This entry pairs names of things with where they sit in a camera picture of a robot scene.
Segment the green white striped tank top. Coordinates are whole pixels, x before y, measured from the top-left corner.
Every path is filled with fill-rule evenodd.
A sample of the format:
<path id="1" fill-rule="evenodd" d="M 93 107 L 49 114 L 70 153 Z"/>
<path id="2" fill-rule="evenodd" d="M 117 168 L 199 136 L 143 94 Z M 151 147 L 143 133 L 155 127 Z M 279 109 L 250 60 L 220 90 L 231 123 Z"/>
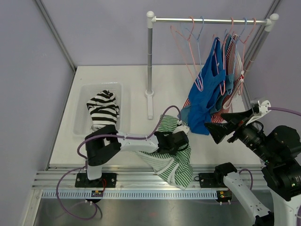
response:
<path id="1" fill-rule="evenodd" d="M 170 115 L 161 115 L 159 132 L 173 132 L 179 119 Z M 192 180 L 193 168 L 190 164 L 191 147 L 175 155 L 147 152 L 135 152 L 145 163 L 152 167 L 154 173 L 171 186 L 186 189 Z"/>

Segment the bright blue tank top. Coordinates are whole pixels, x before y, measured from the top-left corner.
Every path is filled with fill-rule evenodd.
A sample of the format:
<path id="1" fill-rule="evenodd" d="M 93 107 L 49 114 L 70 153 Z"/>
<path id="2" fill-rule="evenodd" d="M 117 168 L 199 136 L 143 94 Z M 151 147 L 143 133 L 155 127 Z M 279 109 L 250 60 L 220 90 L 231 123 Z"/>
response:
<path id="1" fill-rule="evenodd" d="M 212 43 L 200 75 L 203 79 L 203 91 L 199 91 L 196 85 L 193 85 L 188 96 L 190 101 L 188 126 L 192 133 L 209 135 L 204 123 L 211 121 L 210 110 L 216 104 L 226 76 L 223 68 L 221 42 L 217 37 Z"/>

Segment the teal blue tank top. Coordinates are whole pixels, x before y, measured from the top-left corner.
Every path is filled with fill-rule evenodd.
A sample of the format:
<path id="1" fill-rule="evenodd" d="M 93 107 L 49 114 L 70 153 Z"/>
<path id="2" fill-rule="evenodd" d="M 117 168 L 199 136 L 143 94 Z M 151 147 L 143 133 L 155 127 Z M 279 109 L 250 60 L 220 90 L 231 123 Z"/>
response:
<path id="1" fill-rule="evenodd" d="M 227 75 L 225 76 L 225 87 L 226 87 L 225 94 L 223 96 L 221 94 L 218 96 L 215 106 L 210 110 L 210 116 L 211 116 L 210 122 L 216 122 L 216 123 L 223 122 L 223 118 L 221 117 L 220 111 L 222 109 L 222 102 L 227 95 L 227 90 L 230 88 L 230 81 L 226 77 L 227 77 Z M 183 109 L 181 110 L 181 119 L 186 124 L 188 124 L 188 114 L 190 111 L 189 98 L 187 99 L 187 102 L 188 102 L 188 104 L 186 106 L 184 106 Z"/>

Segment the black white striped tank top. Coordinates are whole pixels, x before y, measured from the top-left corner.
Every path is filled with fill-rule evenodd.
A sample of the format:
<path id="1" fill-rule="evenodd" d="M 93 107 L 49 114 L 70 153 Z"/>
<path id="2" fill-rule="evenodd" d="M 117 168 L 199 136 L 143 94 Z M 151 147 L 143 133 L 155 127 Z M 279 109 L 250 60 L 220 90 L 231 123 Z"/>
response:
<path id="1" fill-rule="evenodd" d="M 96 94 L 86 103 L 92 119 L 92 130 L 97 131 L 108 125 L 117 125 L 120 114 L 119 105 L 116 103 L 114 93 L 105 89 Z"/>

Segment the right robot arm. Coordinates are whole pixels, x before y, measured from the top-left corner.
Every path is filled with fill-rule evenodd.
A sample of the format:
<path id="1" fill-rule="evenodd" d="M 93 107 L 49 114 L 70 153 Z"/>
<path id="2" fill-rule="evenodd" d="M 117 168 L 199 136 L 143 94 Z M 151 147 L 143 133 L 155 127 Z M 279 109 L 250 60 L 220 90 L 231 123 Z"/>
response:
<path id="1" fill-rule="evenodd" d="M 228 134 L 227 141 L 240 140 L 253 151 L 265 166 L 264 180 L 273 199 L 273 210 L 263 205 L 242 181 L 240 174 L 230 162 L 214 169 L 214 183 L 230 189 L 255 226 L 299 226 L 301 224 L 301 166 L 296 156 L 301 152 L 298 132 L 288 126 L 277 126 L 268 136 L 252 124 L 205 123 L 215 143 Z"/>

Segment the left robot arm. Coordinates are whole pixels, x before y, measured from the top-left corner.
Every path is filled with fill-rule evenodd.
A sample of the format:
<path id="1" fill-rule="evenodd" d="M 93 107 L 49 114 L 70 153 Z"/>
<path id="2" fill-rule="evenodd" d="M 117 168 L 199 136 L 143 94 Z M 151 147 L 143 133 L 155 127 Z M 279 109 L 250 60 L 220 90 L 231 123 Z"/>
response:
<path id="1" fill-rule="evenodd" d="M 99 186 L 103 165 L 119 152 L 133 152 L 169 185 L 184 190 L 193 175 L 188 131 L 184 122 L 165 114 L 149 135 L 119 133 L 114 125 L 106 125 L 83 142 L 87 152 L 85 182 L 90 187 Z"/>

